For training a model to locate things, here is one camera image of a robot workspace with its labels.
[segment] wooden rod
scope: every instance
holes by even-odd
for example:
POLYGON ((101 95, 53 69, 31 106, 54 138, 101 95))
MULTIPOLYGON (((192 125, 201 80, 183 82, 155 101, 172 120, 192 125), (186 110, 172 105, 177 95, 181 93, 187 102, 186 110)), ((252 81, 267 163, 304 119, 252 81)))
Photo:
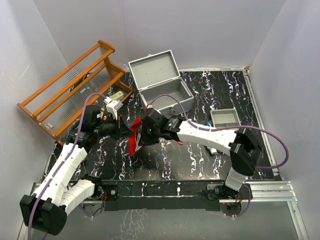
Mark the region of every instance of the wooden rod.
POLYGON ((100 44, 102 47, 105 47, 107 49, 111 49, 113 53, 116 51, 114 46, 112 46, 111 44, 109 44, 109 43, 107 43, 105 41, 99 40, 98 44, 100 44))
POLYGON ((123 74, 126 73, 126 71, 125 71, 123 68, 121 68, 121 67, 113 64, 113 63, 110 61, 109 57, 107 57, 107 58, 104 60, 104 62, 105 62, 105 63, 108 62, 108 65, 107 65, 108 68, 113 69, 113 70, 115 70, 116 72, 121 72, 121 73, 123 73, 123 74))
POLYGON ((76 86, 68 95, 61 99, 56 105, 54 105, 49 111, 47 111, 42 117, 39 118, 39 122, 43 122, 47 117, 49 117, 58 107, 60 107, 64 102, 71 98, 80 88, 82 88, 87 82, 94 78, 107 64, 104 63, 97 70, 90 74, 83 82, 76 86))
MULTIPOLYGON (((100 93, 103 94, 105 91, 107 91, 116 81, 118 81, 124 74, 122 72, 120 72, 114 79, 112 79, 107 85, 105 85, 104 88, 102 88, 100 90, 100 93)), ((99 95, 95 95, 93 96, 89 102, 88 105, 91 105, 92 103, 94 103, 100 96, 99 95)), ((62 126, 60 127, 55 134, 57 136, 59 136, 64 130, 66 130, 82 113, 83 111, 83 107, 81 109, 79 109, 79 111, 77 111, 72 117, 69 118, 69 120, 62 126)))
POLYGON ((45 85, 43 85, 41 88, 39 88, 36 92, 34 92, 31 96, 29 96, 26 100, 24 100, 21 104, 23 106, 30 103, 34 98, 36 98, 39 94, 41 94, 44 90, 46 90, 48 87, 50 87, 55 81, 57 81, 59 78, 61 78, 66 72, 68 72, 71 68, 73 68, 75 65, 77 65, 79 62, 81 62, 84 58, 86 58, 90 53, 92 53, 94 50, 96 50, 100 46, 100 43, 97 43, 92 48, 90 48, 87 52, 85 52, 81 57, 79 57, 77 60, 75 60, 73 63, 71 63, 67 68, 65 68, 62 72, 60 72, 57 76, 52 78, 50 81, 48 81, 45 85))
POLYGON ((126 90, 127 92, 132 92, 132 93, 134 92, 134 89, 132 87, 125 85, 120 79, 114 84, 117 85, 119 88, 126 90))
POLYGON ((17 104, 19 108, 21 108, 26 114, 29 115, 29 117, 31 117, 32 119, 37 119, 37 117, 31 112, 29 111, 25 106, 22 105, 22 103, 18 103, 17 104))
POLYGON ((127 100, 128 97, 130 97, 131 94, 133 94, 133 91, 130 91, 121 101, 124 102, 125 100, 127 100))
POLYGON ((80 73, 77 77, 75 77, 72 81, 70 81, 66 86, 64 86, 60 91, 58 91, 53 97, 51 97, 45 104, 39 107, 34 115, 38 116, 45 109, 47 109, 54 101, 56 101, 62 94, 64 94, 67 90, 69 90, 74 84, 76 84, 80 79, 82 79, 86 74, 89 73, 90 70, 95 68, 100 62, 104 60, 108 55, 112 53, 112 50, 107 51, 101 57, 99 57, 94 63, 92 63, 89 67, 87 67, 82 73, 80 73))

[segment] wooden dish rack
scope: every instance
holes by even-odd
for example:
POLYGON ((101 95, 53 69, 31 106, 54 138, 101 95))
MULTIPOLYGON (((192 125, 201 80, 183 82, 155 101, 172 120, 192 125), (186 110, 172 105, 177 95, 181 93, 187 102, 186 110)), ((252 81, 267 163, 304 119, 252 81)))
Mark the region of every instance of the wooden dish rack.
MULTIPOLYGON (((109 55, 115 48, 102 40, 44 86, 17 105, 46 133, 63 145, 61 134, 81 115, 86 98, 112 86, 124 90, 124 102, 134 90, 121 81, 125 71, 109 55)), ((89 100, 93 104, 98 95, 89 100)))

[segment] open gray box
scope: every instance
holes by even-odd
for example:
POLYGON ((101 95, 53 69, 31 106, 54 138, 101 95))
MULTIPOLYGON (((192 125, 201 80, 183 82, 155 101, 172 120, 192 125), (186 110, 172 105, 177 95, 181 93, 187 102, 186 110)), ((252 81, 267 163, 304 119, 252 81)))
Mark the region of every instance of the open gray box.
MULTIPOLYGON (((145 109, 160 94, 168 94, 178 100, 185 111, 192 108, 194 96, 180 77, 171 50, 130 61, 129 67, 145 109)), ((152 106, 166 117, 183 113, 170 97, 157 99, 152 106)))
POLYGON ((230 109, 212 109, 210 111, 212 126, 214 128, 224 128, 232 126, 240 126, 240 120, 237 110, 235 108, 230 109))

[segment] white wall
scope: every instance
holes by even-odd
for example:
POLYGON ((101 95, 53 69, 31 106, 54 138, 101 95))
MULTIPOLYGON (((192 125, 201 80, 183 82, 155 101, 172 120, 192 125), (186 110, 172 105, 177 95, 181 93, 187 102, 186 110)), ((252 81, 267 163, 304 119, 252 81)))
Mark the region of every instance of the white wall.
POLYGON ((104 40, 115 47, 110 59, 128 65, 121 0, 33 0, 68 64, 104 40))
POLYGON ((171 49, 184 68, 251 65, 284 0, 124 0, 130 60, 171 49))
POLYGON ((251 65, 285 0, 34 0, 68 63, 98 39, 125 68, 173 51, 182 68, 251 65))
MULTIPOLYGON (((318 240, 320 193, 320 2, 287 0, 250 68, 265 127, 287 143, 280 169, 293 184, 311 240, 318 240)), ((272 142, 277 162, 281 147, 272 142)))
POLYGON ((32 0, 0 0, 0 239, 16 239, 20 199, 41 179, 53 140, 16 105, 67 66, 32 0))

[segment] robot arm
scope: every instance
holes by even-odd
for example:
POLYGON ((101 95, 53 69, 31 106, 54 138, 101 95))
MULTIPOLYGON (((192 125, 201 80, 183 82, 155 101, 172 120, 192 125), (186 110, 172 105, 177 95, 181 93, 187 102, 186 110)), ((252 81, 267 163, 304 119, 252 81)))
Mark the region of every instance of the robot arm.
MULTIPOLYGON (((178 116, 166 118, 152 107, 147 108, 141 116, 141 145, 159 142, 159 137, 166 140, 192 142, 217 149, 231 158, 232 167, 221 187, 212 192, 217 199, 235 199, 241 186, 255 173, 262 154, 258 140, 248 128, 240 130, 204 131, 191 126, 178 116)), ((196 127, 208 128, 197 123, 196 127)))
POLYGON ((78 166, 85 161, 98 137, 111 136, 119 139, 133 134, 124 124, 121 116, 117 114, 117 110, 121 107, 119 103, 121 102, 106 102, 105 112, 96 105, 86 107, 82 126, 79 126, 79 122, 77 122, 72 127, 66 144, 64 144, 62 152, 49 174, 31 196, 24 195, 22 197, 20 208, 26 226, 29 224, 35 202, 44 188, 46 189, 35 209, 32 228, 51 235, 57 235, 61 232, 66 224, 67 216, 81 202, 90 196, 101 195, 99 186, 102 181, 99 177, 86 174, 71 189, 67 190, 67 186, 78 166), (78 134, 77 127, 81 128, 78 141, 72 154, 66 159, 74 146, 78 134))

